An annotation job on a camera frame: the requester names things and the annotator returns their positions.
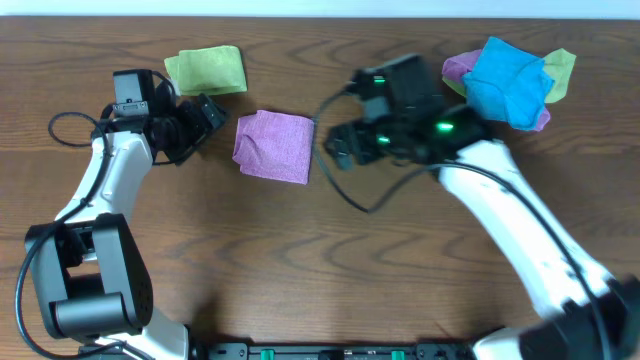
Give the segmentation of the purple microfiber cloth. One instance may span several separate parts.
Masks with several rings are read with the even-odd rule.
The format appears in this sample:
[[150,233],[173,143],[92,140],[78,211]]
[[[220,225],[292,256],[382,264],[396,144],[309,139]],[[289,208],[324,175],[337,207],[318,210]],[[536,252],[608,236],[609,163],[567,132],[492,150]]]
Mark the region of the purple microfiber cloth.
[[266,110],[238,119],[232,159],[245,175],[306,185],[312,120]]

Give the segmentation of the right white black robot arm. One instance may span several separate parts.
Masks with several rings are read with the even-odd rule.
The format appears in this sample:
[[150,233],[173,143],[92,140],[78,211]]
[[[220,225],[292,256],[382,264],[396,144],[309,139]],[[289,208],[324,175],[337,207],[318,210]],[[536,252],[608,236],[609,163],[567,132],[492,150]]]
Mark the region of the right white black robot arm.
[[391,157],[431,173],[515,269],[541,321],[475,341],[475,358],[628,359],[638,350],[638,279],[617,280],[580,247],[470,107],[367,110],[332,127],[324,148],[341,169]]

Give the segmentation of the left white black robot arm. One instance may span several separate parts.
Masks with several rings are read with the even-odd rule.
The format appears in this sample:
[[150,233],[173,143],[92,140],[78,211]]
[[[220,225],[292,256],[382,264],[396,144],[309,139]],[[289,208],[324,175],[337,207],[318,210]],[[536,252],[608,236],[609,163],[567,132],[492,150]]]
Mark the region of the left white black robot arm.
[[31,226],[25,237],[14,312],[32,351],[56,356],[27,330],[22,308],[27,279],[47,333],[81,343],[79,359],[210,357],[188,326],[155,308],[151,278],[128,222],[157,153],[180,165],[227,119],[223,108],[201,94],[181,104],[117,103],[102,119],[90,121],[92,157],[76,193],[53,222]]

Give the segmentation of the folded green cloth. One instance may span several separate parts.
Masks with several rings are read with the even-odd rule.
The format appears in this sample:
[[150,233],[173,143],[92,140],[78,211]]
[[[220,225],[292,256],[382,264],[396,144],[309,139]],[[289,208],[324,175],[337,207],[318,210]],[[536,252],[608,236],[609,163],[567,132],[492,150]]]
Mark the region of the folded green cloth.
[[236,46],[181,50],[166,58],[164,65],[183,96],[224,95],[248,89],[241,52]]

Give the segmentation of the green cloth in pile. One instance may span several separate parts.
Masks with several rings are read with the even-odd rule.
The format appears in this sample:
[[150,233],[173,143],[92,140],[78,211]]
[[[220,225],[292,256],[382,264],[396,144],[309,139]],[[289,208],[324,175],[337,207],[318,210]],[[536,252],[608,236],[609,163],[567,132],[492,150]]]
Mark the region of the green cloth in pile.
[[[474,68],[481,53],[482,50],[478,49],[446,59],[441,71],[442,81],[454,92],[465,97],[466,90],[462,77]],[[554,81],[545,102],[556,103],[567,94],[576,56],[561,48],[549,53],[543,60],[544,72]]]

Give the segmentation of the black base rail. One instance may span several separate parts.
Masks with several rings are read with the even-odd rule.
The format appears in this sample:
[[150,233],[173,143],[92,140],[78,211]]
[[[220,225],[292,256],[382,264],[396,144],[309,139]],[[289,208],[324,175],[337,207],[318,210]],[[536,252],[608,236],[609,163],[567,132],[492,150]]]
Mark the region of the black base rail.
[[476,360],[465,343],[428,342],[414,345],[277,345],[218,343],[195,345],[193,360]]

